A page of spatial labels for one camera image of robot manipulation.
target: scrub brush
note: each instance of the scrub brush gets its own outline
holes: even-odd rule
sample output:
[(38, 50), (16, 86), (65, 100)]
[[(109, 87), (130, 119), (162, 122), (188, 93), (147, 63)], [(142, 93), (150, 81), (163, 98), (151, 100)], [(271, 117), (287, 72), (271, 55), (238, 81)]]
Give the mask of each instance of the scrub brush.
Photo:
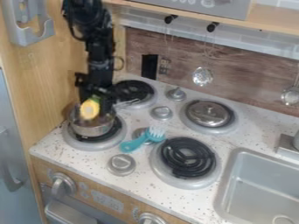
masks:
[(137, 150), (145, 142), (152, 141), (155, 143), (162, 142), (165, 139), (165, 129), (160, 126), (150, 126), (144, 133), (135, 140), (121, 143), (120, 148), (124, 153), (130, 153)]

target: yellow toy lemon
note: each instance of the yellow toy lemon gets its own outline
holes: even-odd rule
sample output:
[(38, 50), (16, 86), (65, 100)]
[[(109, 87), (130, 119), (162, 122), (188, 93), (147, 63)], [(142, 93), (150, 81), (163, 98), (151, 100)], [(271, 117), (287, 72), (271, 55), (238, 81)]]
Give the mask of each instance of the yellow toy lemon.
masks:
[(100, 110), (100, 99), (93, 96), (81, 104), (80, 116), (84, 120), (92, 120), (100, 114)]

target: wooden cabinet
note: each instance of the wooden cabinet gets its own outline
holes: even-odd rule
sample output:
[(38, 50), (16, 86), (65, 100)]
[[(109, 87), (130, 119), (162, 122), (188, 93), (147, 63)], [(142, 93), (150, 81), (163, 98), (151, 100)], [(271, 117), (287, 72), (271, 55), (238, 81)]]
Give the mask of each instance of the wooden cabinet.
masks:
[[(137, 199), (133, 199), (132, 197), (129, 197), (124, 193), (117, 192), (116, 190), (111, 189), (107, 186), (95, 183), (88, 178), (84, 178), (76, 173), (67, 171), (57, 165), (48, 163), (37, 157), (32, 157), (31, 160), (34, 164), (34, 171), (39, 183), (45, 183), (47, 186), (52, 186), (52, 181), (50, 180), (49, 175), (55, 172), (62, 172), (76, 183), (78, 190), (74, 195), (75, 199), (82, 201), (91, 207), (95, 207), (107, 214), (113, 215), (114, 217), (125, 221), (128, 224), (137, 223), (136, 219), (138, 218), (138, 216), (145, 212), (156, 214), (164, 218), (166, 221), (168, 221), (168, 223), (171, 224), (188, 223), (171, 214), (165, 213), (159, 209), (149, 206)], [(117, 210), (114, 210), (108, 206), (103, 206), (102, 204), (96, 202), (93, 199), (92, 191), (96, 191), (98, 193), (105, 194), (115, 200), (119, 200), (121, 203), (123, 203), (122, 212), (117, 212)]]

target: pot lid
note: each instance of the pot lid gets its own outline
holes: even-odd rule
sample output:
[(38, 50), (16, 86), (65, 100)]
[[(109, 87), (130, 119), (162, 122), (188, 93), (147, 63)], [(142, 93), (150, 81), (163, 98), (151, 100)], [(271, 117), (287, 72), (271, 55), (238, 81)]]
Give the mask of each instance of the pot lid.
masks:
[(230, 110), (213, 101), (194, 101), (186, 108), (186, 114), (194, 123), (209, 128), (224, 126), (231, 120)]

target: white countertop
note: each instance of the white countertop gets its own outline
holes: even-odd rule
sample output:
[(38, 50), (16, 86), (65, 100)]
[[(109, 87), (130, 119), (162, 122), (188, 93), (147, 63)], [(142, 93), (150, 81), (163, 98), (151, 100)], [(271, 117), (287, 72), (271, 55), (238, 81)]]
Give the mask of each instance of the white countertop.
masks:
[[(143, 78), (130, 74), (120, 77), (120, 80), (126, 79), (141, 80)], [(143, 80), (155, 86), (160, 93), (174, 88), (172, 85), (154, 80)], [(247, 148), (278, 157), (275, 154), (275, 146), (280, 134), (293, 136), (299, 129), (299, 118), (184, 88), (183, 90), (187, 93), (186, 101), (169, 101), (164, 94), (160, 94), (155, 105), (167, 105), (175, 114), (169, 122), (163, 122), (167, 129), (167, 137), (193, 137), (210, 145), (220, 157), (221, 173), (233, 149)], [(222, 136), (209, 136), (186, 128), (178, 118), (178, 111), (184, 104), (194, 99), (211, 99), (235, 109), (240, 116), (238, 129)], [(154, 121), (150, 117), (148, 108), (137, 111), (125, 110), (119, 115), (128, 125), (126, 140), (131, 139), (133, 130), (147, 127)], [(31, 154), (102, 185), (114, 188), (169, 214), (174, 214), (190, 223), (227, 224), (226, 220), (222, 220), (216, 214), (212, 205), (218, 191), (220, 178), (214, 184), (199, 190), (181, 190), (167, 185), (150, 169), (148, 157), (151, 147), (143, 146), (131, 154), (137, 162), (136, 171), (122, 178), (114, 176), (106, 169), (108, 160), (112, 156), (120, 154), (118, 147), (99, 152), (75, 150), (64, 142), (61, 127), (56, 128), (34, 145), (31, 148)]]

